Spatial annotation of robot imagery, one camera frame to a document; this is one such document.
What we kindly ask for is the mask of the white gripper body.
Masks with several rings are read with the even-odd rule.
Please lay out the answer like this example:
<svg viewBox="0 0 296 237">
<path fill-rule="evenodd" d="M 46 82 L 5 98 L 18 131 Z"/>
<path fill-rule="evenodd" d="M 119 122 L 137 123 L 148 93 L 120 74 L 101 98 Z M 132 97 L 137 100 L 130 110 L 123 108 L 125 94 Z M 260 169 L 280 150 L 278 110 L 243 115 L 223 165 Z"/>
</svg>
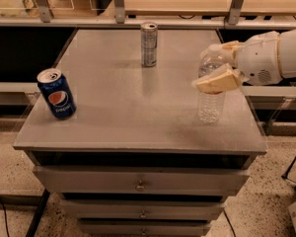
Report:
<svg viewBox="0 0 296 237">
<path fill-rule="evenodd" d="M 282 80 L 278 68 L 280 33 L 272 31 L 242 42 L 236 51 L 235 64 L 250 85 L 277 84 Z"/>
</svg>

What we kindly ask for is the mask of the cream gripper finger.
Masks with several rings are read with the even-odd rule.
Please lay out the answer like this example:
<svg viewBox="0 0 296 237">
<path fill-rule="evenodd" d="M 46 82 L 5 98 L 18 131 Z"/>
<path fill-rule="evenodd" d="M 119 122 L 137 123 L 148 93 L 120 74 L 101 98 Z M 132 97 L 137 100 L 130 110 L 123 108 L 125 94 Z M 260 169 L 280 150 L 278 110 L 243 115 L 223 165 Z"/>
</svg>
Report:
<svg viewBox="0 0 296 237">
<path fill-rule="evenodd" d="M 244 44 L 238 40 L 232 40 L 221 44 L 222 51 L 225 54 L 235 55 L 239 48 Z"/>
<path fill-rule="evenodd" d="M 225 63 L 208 75 L 193 80 L 191 86 L 201 93 L 215 94 L 236 90 L 243 81 L 243 73 L 238 69 L 233 69 L 229 63 Z"/>
</svg>

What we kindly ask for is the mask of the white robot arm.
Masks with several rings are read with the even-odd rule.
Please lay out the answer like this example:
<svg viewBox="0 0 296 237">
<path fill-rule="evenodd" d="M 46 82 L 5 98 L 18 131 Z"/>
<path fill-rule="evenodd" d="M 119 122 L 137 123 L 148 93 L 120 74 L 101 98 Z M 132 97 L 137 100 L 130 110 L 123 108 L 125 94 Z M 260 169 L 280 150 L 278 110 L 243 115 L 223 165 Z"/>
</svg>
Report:
<svg viewBox="0 0 296 237">
<path fill-rule="evenodd" d="M 232 91 L 244 82 L 254 86 L 278 84 L 296 77 L 296 30 L 212 44 L 200 59 L 199 72 L 205 74 L 191 85 L 201 93 Z"/>
</svg>

